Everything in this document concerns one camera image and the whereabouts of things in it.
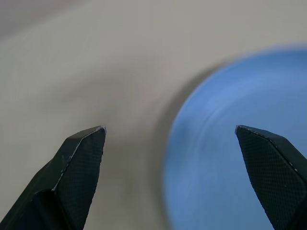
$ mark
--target blue circular object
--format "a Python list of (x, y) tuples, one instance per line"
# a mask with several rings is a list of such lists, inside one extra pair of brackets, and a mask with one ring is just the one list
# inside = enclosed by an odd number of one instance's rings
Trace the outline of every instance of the blue circular object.
[(174, 230), (273, 230), (250, 184), (236, 125), (286, 137), (307, 155), (307, 46), (223, 67), (186, 100), (170, 131), (164, 200)]

